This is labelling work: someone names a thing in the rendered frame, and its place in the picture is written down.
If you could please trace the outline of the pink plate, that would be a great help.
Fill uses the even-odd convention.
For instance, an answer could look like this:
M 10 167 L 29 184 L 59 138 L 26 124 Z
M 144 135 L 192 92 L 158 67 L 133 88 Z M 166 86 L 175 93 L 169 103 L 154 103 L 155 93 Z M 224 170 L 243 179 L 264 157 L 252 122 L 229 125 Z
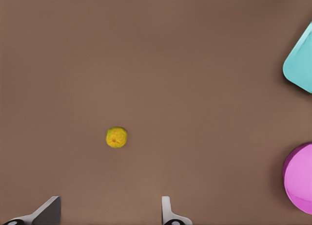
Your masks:
M 312 215 L 312 142 L 296 147 L 284 161 L 283 185 L 289 200 Z

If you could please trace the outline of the small orange fruit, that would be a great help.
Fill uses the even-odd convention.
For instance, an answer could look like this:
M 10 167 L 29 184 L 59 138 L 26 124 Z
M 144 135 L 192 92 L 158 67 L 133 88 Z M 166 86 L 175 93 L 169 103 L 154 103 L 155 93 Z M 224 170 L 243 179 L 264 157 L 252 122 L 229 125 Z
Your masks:
M 105 137 L 106 144 L 109 147 L 122 148 L 128 139 L 128 133 L 123 127 L 111 127 L 108 129 Z

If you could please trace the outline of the teal tray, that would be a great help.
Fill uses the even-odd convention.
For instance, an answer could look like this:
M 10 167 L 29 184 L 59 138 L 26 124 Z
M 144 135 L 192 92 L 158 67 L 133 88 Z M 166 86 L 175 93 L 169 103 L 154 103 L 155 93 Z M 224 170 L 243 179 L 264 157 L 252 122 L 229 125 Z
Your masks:
M 289 82 L 312 94 L 312 21 L 285 59 L 282 71 Z

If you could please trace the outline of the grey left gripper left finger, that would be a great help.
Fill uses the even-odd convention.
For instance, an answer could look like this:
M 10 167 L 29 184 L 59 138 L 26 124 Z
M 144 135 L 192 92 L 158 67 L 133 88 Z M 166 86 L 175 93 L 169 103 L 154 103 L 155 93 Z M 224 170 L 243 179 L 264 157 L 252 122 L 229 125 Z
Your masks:
M 61 197 L 52 196 L 31 214 L 13 218 L 2 225 L 59 225 Z

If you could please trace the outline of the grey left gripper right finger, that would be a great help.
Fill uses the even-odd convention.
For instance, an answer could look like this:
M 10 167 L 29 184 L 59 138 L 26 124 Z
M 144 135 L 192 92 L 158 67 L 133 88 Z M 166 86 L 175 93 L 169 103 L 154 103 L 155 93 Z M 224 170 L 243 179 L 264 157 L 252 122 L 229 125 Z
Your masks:
M 169 196 L 162 196 L 162 225 L 193 225 L 193 222 L 187 218 L 172 212 Z

